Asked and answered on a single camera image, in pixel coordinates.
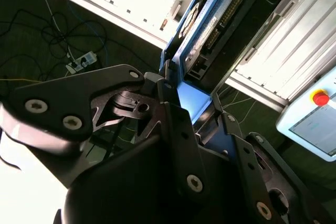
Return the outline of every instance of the screw head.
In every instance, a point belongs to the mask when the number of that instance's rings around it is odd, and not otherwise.
[[[78,130],[82,125],[82,120],[74,115],[69,115],[63,118],[63,126],[69,130]]]
[[[187,183],[190,189],[196,193],[200,193],[203,190],[202,181],[193,174],[187,176]]]
[[[259,143],[263,143],[264,140],[260,136],[256,136],[256,140],[258,140]]]
[[[233,123],[236,122],[236,119],[231,115],[227,115],[227,118],[229,118],[229,120]]]
[[[47,111],[48,105],[42,100],[31,99],[25,103],[25,108],[30,113],[40,114]]]
[[[131,75],[131,77],[134,77],[134,78],[138,78],[139,77],[139,75],[136,72],[134,72],[134,71],[130,71],[130,75]]]
[[[259,213],[266,219],[270,220],[272,218],[272,213],[269,208],[261,201],[257,203],[257,209]]]

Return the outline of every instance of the hole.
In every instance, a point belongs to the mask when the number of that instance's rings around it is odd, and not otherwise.
[[[181,136],[184,138],[184,139],[188,139],[188,134],[187,133],[185,133],[185,132],[182,132],[181,133]]]
[[[279,189],[272,189],[268,194],[276,212],[282,216],[285,215],[288,212],[289,204],[284,194]]]
[[[248,165],[248,167],[249,167],[251,170],[254,170],[254,166],[253,166],[253,164],[251,164],[251,163],[247,163],[247,165]]]
[[[257,162],[261,169],[266,169],[266,167],[263,165],[263,160],[261,159],[261,157],[257,156]]]
[[[261,207],[261,210],[264,212],[264,214],[268,214],[268,211],[265,207]]]
[[[197,187],[197,186],[198,186],[198,182],[197,182],[197,180],[195,180],[195,179],[192,179],[192,180],[191,180],[191,184],[193,184],[194,187]]]
[[[42,105],[39,104],[39,103],[33,103],[33,104],[31,105],[31,107],[32,107],[33,109],[37,109],[37,110],[42,109]]]
[[[244,152],[246,152],[247,154],[250,154],[250,151],[248,148],[244,147]]]
[[[138,111],[139,111],[139,112],[145,112],[145,111],[147,111],[148,109],[149,109],[149,106],[148,106],[147,104],[143,103],[143,104],[140,104],[140,105],[139,105]]]

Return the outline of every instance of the display screen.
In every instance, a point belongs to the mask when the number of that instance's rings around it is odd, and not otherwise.
[[[336,94],[331,100],[336,102]],[[336,154],[336,109],[332,106],[316,108],[289,130],[328,155]]]

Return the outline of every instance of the metal plate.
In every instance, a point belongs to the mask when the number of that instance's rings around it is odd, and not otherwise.
[[[334,67],[335,18],[336,0],[283,0],[226,83],[282,111]]]

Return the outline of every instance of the control panel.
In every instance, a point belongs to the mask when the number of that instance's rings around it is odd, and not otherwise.
[[[277,130],[324,160],[336,160],[336,67],[284,109]]]

